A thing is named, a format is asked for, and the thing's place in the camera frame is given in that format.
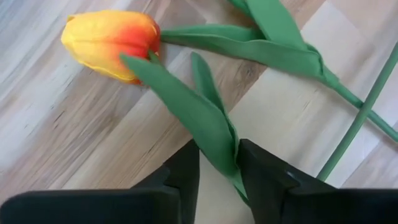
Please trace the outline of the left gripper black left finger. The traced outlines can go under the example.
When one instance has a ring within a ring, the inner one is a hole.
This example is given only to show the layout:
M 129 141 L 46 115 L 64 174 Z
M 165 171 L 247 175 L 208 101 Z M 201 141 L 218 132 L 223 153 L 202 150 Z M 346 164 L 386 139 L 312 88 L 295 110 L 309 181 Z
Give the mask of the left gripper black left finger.
M 193 140 L 130 189 L 29 191 L 0 206 L 0 224 L 194 224 L 200 153 Z

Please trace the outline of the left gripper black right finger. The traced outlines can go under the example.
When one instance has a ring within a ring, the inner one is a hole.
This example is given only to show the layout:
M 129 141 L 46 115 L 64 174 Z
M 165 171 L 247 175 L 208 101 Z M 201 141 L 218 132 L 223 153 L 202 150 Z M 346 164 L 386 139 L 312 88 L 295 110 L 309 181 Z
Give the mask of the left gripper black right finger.
M 398 224 L 398 189 L 338 189 L 248 139 L 238 165 L 255 224 Z

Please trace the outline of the yellow orange artificial tulip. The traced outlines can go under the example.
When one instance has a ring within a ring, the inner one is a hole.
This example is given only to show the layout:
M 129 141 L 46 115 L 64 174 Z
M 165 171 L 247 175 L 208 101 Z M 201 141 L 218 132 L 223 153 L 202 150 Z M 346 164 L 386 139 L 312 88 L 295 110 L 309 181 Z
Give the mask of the yellow orange artificial tulip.
M 191 89 L 160 62 L 160 35 L 159 25 L 147 14 L 104 10 L 68 16 L 61 41 L 80 64 L 121 82 L 151 88 L 248 203 L 236 163 L 239 138 L 208 64 L 198 53 L 191 54 L 195 84 Z

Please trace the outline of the red artificial tulip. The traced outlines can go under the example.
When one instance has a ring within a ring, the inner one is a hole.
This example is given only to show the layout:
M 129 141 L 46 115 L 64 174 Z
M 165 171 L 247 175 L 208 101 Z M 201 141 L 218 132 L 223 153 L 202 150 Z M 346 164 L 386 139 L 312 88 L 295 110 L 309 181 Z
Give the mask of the red artificial tulip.
M 270 68 L 313 78 L 360 108 L 363 102 L 340 83 L 319 51 L 306 43 L 279 0 L 228 0 L 256 26 L 205 24 L 161 32 L 163 42 L 252 60 Z

